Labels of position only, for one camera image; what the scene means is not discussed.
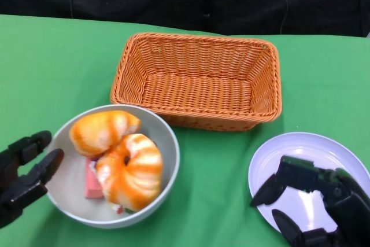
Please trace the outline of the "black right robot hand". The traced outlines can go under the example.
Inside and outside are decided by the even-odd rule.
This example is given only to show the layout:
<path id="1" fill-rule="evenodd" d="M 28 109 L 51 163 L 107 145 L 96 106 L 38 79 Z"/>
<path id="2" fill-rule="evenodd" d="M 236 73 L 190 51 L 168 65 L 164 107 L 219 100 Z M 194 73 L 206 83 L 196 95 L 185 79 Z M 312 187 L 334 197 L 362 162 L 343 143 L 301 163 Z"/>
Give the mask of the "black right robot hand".
<path id="1" fill-rule="evenodd" d="M 322 169 L 311 161 L 283 156 L 250 206 L 271 205 L 288 187 L 319 191 L 326 212 L 337 224 L 330 233 L 323 228 L 303 232 L 284 212 L 273 209 L 273 219 L 291 246 L 369 246 L 369 197 L 344 169 Z"/>

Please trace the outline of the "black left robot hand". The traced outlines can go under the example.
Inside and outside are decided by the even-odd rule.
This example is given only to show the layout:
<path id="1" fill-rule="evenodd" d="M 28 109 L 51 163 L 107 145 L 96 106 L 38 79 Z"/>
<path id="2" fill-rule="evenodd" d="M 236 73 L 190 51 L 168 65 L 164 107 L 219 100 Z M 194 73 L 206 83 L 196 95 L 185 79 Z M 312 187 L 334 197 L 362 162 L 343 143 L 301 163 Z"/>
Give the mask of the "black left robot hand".
<path id="1" fill-rule="evenodd" d="M 46 185 L 57 172 L 64 158 L 62 149 L 52 150 L 26 175 L 20 176 L 18 168 L 43 153 L 51 140 L 50 131 L 41 131 L 19 139 L 1 152 L 2 228 L 18 219 L 23 209 L 48 192 Z"/>

